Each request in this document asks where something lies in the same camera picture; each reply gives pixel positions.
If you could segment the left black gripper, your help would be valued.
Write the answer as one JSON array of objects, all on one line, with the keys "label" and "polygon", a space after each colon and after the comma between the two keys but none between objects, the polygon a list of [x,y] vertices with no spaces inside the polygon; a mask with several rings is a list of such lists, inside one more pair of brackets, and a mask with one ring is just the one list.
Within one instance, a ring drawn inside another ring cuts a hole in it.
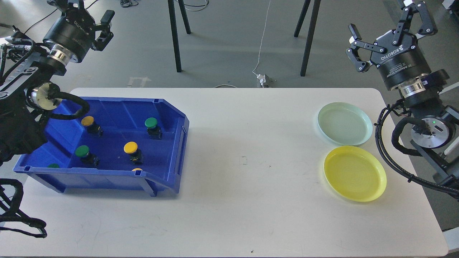
[{"label": "left black gripper", "polygon": [[91,46],[94,51],[103,51],[114,36],[110,31],[113,10],[106,10],[94,25],[95,20],[85,9],[83,0],[48,0],[48,5],[56,7],[62,16],[51,26],[43,42],[49,48],[57,44],[70,51],[72,62],[81,63]]}]

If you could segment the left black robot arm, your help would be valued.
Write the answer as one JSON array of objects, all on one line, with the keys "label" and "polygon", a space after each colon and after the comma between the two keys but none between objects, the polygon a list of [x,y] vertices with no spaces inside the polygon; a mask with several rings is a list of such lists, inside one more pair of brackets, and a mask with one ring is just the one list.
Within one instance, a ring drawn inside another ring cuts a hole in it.
[{"label": "left black robot arm", "polygon": [[114,36],[113,10],[97,23],[82,0],[47,3],[62,14],[41,43],[10,25],[13,34],[1,45],[1,163],[44,145],[50,119],[74,120],[89,112],[87,101],[61,91],[51,77],[63,76],[67,64],[81,63],[90,49],[103,51]]}]

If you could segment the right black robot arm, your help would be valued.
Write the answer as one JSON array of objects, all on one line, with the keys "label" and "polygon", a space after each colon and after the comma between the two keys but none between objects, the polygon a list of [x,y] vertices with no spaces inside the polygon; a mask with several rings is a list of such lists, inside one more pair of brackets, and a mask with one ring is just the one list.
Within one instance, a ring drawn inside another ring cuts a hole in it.
[{"label": "right black robot arm", "polygon": [[[375,66],[387,89],[400,92],[400,100],[383,108],[375,123],[383,160],[408,182],[458,199],[458,158],[446,160],[458,147],[458,110],[443,105],[439,97],[449,75],[443,69],[432,72],[418,46],[419,39],[437,33],[437,26],[425,2],[400,0],[399,5],[402,15],[396,28],[372,44],[363,42],[356,26],[350,24],[351,46],[346,54],[358,72]],[[425,158],[435,169],[434,182],[411,174],[388,154],[382,128],[390,113],[402,117],[392,131],[392,145],[403,154]]]}]

